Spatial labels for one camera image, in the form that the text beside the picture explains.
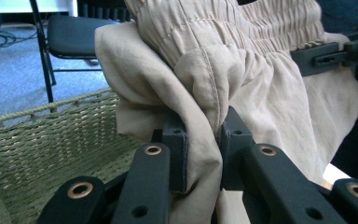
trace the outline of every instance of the gathered fabric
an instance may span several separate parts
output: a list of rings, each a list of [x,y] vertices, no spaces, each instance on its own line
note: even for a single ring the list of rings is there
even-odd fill
[[[172,194],[171,223],[246,223],[241,193],[220,190],[216,138],[233,106],[257,143],[280,147],[309,180],[358,116],[358,84],[339,67],[302,77],[290,50],[343,35],[324,31],[313,0],[126,0],[136,22],[96,31],[96,53],[120,97],[118,132],[149,141],[167,109],[189,136],[187,192]]]

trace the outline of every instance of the black chair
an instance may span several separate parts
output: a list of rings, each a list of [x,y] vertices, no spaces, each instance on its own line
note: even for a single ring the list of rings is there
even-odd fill
[[[57,83],[54,76],[55,72],[101,71],[101,68],[53,69],[49,54],[62,59],[96,60],[95,29],[131,19],[123,0],[78,0],[77,6],[80,17],[51,16],[48,19],[46,37],[36,0],[30,0],[30,3],[37,30],[49,103],[54,101],[51,87]]]

